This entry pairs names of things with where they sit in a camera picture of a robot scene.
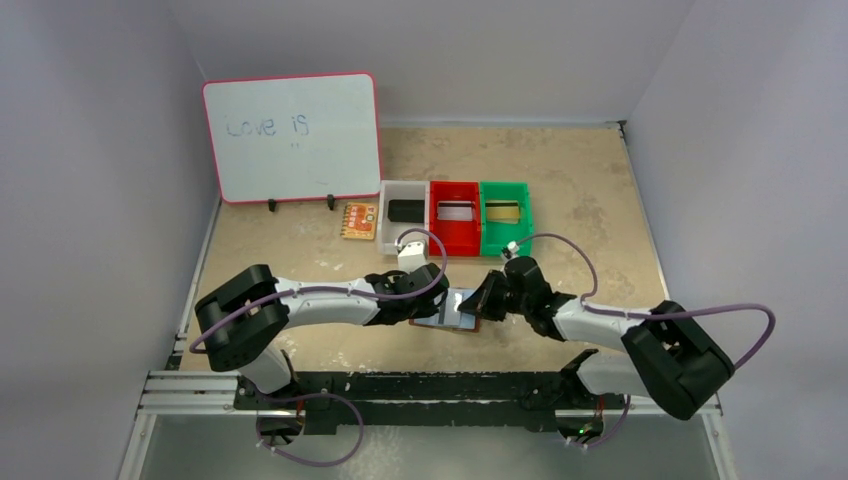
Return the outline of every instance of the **white connector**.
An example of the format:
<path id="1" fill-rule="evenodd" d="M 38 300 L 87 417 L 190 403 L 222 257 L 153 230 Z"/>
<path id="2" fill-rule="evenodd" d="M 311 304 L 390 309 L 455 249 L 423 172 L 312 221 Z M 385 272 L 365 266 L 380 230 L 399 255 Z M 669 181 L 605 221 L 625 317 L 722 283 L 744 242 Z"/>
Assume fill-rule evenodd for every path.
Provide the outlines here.
<path id="1" fill-rule="evenodd" d="M 398 270 L 411 273 L 427 264 L 424 242 L 409 242 L 398 248 Z"/>
<path id="2" fill-rule="evenodd" d="M 518 254 L 518 249 L 521 248 L 515 242 L 509 242 L 503 250 L 501 250 L 501 259 L 503 261 L 512 260 Z"/>

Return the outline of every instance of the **cable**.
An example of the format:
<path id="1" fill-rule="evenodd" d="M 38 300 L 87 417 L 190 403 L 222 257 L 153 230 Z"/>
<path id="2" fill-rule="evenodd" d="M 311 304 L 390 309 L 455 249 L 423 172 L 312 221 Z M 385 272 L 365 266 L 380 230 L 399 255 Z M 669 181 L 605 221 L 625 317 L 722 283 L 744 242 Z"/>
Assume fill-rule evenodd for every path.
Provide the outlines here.
<path id="1" fill-rule="evenodd" d="M 348 290 L 348 289 L 343 288 L 343 287 L 333 287 L 333 286 L 330 286 L 330 285 L 316 285 L 316 286 L 312 286 L 312 287 L 304 287 L 304 288 L 301 288 L 298 291 L 283 290 L 282 292 L 275 292 L 275 293 L 272 293 L 270 295 L 266 295 L 266 296 L 264 296 L 264 297 L 262 297 L 258 300 L 255 300 L 251 303 L 248 303 L 247 305 L 239 308 L 238 310 L 234 311 L 233 313 L 222 318 L 220 321 L 218 321 L 218 323 L 216 323 L 215 325 L 212 325 L 208 330 L 203 332 L 199 337 L 197 337 L 193 342 L 191 342 L 191 345 L 188 346 L 188 351 L 191 352 L 191 353 L 206 353 L 205 348 L 201 349 L 201 348 L 197 348 L 197 347 L 198 347 L 198 345 L 200 345 L 201 343 L 206 341 L 206 339 L 208 339 L 209 337 L 214 335 L 215 332 L 217 332 L 218 330 L 220 330 L 224 326 L 228 325 L 233 320 L 235 320 L 235 319 L 241 317 L 242 315 L 244 315 L 245 313 L 249 312 L 250 310 L 257 308 L 257 307 L 261 307 L 262 305 L 265 305 L 266 303 L 273 302 L 274 300 L 278 300 L 280 298 L 291 297 L 291 296 L 300 295 L 300 294 L 303 294 L 303 293 L 333 292 L 333 293 L 344 293 L 344 294 L 357 295 L 357 296 L 365 297 L 365 298 L 375 298 L 377 300 L 406 300 L 408 298 L 414 298 L 414 297 L 417 297 L 417 296 L 423 294 L 424 292 L 426 292 L 426 291 L 432 289 L 433 287 L 435 287 L 436 285 L 438 285 L 438 283 L 445 276 L 445 269 L 448 266 L 448 257 L 447 257 L 447 254 L 445 253 L 445 246 L 442 243 L 442 241 L 439 240 L 439 237 L 437 237 L 435 234 L 433 234 L 433 233 L 431 233 L 427 230 L 424 230 L 423 228 L 414 227 L 414 228 L 410 228 L 409 230 L 406 230 L 405 232 L 401 233 L 400 236 L 398 236 L 397 242 L 400 242 L 401 240 L 403 240 L 403 237 L 407 236 L 408 234 L 416 233 L 416 232 L 417 233 L 424 233 L 427 236 L 429 236 L 436 243 L 436 245 L 439 247 L 439 251 L 442 254 L 442 267 L 439 270 L 439 274 L 436 275 L 436 278 L 434 278 L 433 281 L 428 283 L 426 286 L 424 286 L 424 287 L 422 287 L 422 288 L 420 288 L 420 289 L 418 289 L 414 292 L 402 293 L 402 294 L 399 294 L 399 295 L 386 295 L 386 294 L 381 294 L 381 293 L 366 292 L 364 290 Z"/>
<path id="2" fill-rule="evenodd" d="M 610 438 L 612 438 L 613 435 L 615 435 L 615 432 L 617 432 L 619 428 L 621 428 L 621 425 L 624 423 L 624 419 L 627 418 L 627 412 L 630 411 L 630 395 L 625 395 L 624 397 L 624 407 L 621 412 L 621 416 L 618 417 L 618 420 L 616 420 L 613 426 L 610 427 L 609 431 L 606 432 L 604 435 L 601 435 L 596 441 L 592 443 L 584 443 L 583 445 L 586 449 L 595 448 L 603 445 Z"/>
<path id="3" fill-rule="evenodd" d="M 256 388 L 256 385 L 253 386 L 253 390 L 256 392 L 258 396 L 260 396 L 263 400 L 269 403 L 292 403 L 292 402 L 300 402 L 303 400 L 310 400 L 313 398 L 331 398 L 333 400 L 338 400 L 345 404 L 346 407 L 353 412 L 354 416 L 356 416 L 356 423 L 359 425 L 359 436 L 356 439 L 356 443 L 353 445 L 353 448 L 350 449 L 345 455 L 337 458 L 336 460 L 331 460 L 329 462 L 320 462 L 316 460 L 309 460 L 306 458 L 298 457 L 296 455 L 292 455 L 291 453 L 286 452 L 285 450 L 280 450 L 277 447 L 269 444 L 262 438 L 262 430 L 260 428 L 260 417 L 256 418 L 256 438 L 259 440 L 259 443 L 256 444 L 257 447 L 265 447 L 265 449 L 271 451 L 271 453 L 275 453 L 282 457 L 288 458 L 293 462 L 297 462 L 301 465 L 306 465 L 307 467 L 334 467 L 336 465 L 340 465 L 346 461 L 348 461 L 357 450 L 359 450 L 360 445 L 362 445 L 362 439 L 365 437 L 365 421 L 362 419 L 362 414 L 357 410 L 356 406 L 351 403 L 350 400 L 333 394 L 333 393 L 310 393 L 307 395 L 300 395 L 298 397 L 289 397 L 289 398 L 274 398 L 270 395 L 266 395 L 259 391 Z"/>
<path id="4" fill-rule="evenodd" d="M 743 310 L 759 310 L 766 314 L 766 317 L 768 318 L 768 324 L 766 325 L 763 334 L 760 335 L 760 338 L 757 339 L 756 342 L 754 342 L 754 346 L 752 346 L 747 352 L 745 352 L 745 354 L 742 355 L 739 360 L 737 360 L 736 363 L 733 365 L 736 370 L 739 370 L 740 368 L 742 368 L 743 365 L 748 363 L 748 360 L 750 360 L 751 357 L 753 357 L 758 351 L 760 351 L 763 345 L 765 345 L 766 340 L 768 340 L 772 332 L 774 332 L 774 326 L 777 323 L 777 318 L 775 317 L 774 312 L 767 306 L 759 303 L 734 303 L 731 305 L 721 305 L 718 307 L 702 308 L 699 310 L 689 310 L 687 312 L 665 313 L 657 315 L 650 313 L 635 312 L 625 313 L 618 310 L 608 310 L 605 308 L 593 307 L 592 305 L 586 303 L 586 299 L 598 293 L 598 272 L 595 270 L 595 265 L 593 265 L 592 261 L 589 260 L 589 256 L 586 255 L 586 252 L 584 252 L 582 248 L 578 247 L 576 243 L 563 237 L 562 235 L 557 235 L 555 233 L 536 233 L 519 240 L 518 242 L 516 242 L 516 244 L 521 245 L 522 243 L 530 239 L 538 237 L 551 237 L 556 238 L 557 240 L 562 240 L 563 242 L 567 243 L 571 248 L 573 248 L 578 254 L 580 254 L 581 257 L 583 257 L 583 260 L 586 262 L 586 265 L 589 266 L 589 271 L 592 273 L 592 290 L 587 293 L 584 293 L 583 295 L 580 295 L 580 303 L 583 305 L 583 308 L 585 308 L 588 312 L 597 313 L 599 315 L 608 315 L 622 318 L 624 318 L 626 315 L 628 318 L 647 320 L 649 322 L 661 322 L 665 320 L 674 321 L 683 320 L 685 318 L 691 317 L 717 315 L 720 313 L 740 312 Z"/>

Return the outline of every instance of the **whiteboard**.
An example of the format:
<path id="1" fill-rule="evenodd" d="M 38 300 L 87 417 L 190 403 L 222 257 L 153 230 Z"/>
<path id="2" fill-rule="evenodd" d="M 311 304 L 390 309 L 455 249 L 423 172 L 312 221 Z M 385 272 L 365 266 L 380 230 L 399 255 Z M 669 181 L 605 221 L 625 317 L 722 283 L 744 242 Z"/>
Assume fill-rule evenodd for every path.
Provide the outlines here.
<path id="1" fill-rule="evenodd" d="M 203 101 L 229 203 L 376 195 L 380 149 L 368 73 L 211 81 Z"/>

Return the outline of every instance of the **white wall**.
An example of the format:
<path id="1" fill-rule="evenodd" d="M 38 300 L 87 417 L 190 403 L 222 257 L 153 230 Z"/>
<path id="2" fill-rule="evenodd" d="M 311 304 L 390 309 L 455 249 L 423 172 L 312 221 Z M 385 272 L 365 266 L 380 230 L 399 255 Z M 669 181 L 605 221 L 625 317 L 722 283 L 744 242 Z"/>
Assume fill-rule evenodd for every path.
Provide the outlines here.
<path id="1" fill-rule="evenodd" d="M 114 478 L 216 196 L 160 0 L 0 0 L 3 478 Z"/>
<path id="2" fill-rule="evenodd" d="M 370 70 L 382 120 L 626 118 L 693 0 L 171 0 L 211 79 Z"/>
<path id="3" fill-rule="evenodd" d="M 848 4 L 698 0 L 629 123 L 674 297 L 760 301 L 722 390 L 742 478 L 846 478 Z M 734 357 L 761 317 L 704 320 Z"/>

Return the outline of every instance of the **black mounting plate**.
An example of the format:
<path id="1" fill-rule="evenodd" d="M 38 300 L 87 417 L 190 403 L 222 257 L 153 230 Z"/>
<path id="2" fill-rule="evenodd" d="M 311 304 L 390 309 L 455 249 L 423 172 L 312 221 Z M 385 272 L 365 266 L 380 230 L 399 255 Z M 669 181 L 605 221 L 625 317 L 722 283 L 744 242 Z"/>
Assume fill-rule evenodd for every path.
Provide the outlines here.
<path id="1" fill-rule="evenodd" d="M 591 412 L 594 395 L 572 394 L 560 372 L 298 372 L 297 383 L 275 395 L 284 399 L 326 389 L 350 400 L 367 425 L 515 426 L 531 432 L 563 431 L 556 410 Z M 605 408 L 620 409 L 620 395 L 604 395 Z M 253 384 L 239 377 L 233 402 L 236 410 L 294 409 L 256 395 Z M 356 425 L 356 417 L 341 402 L 309 400 L 303 410 L 304 433 L 331 435 L 338 425 Z M 572 424 L 583 425 L 592 415 Z"/>

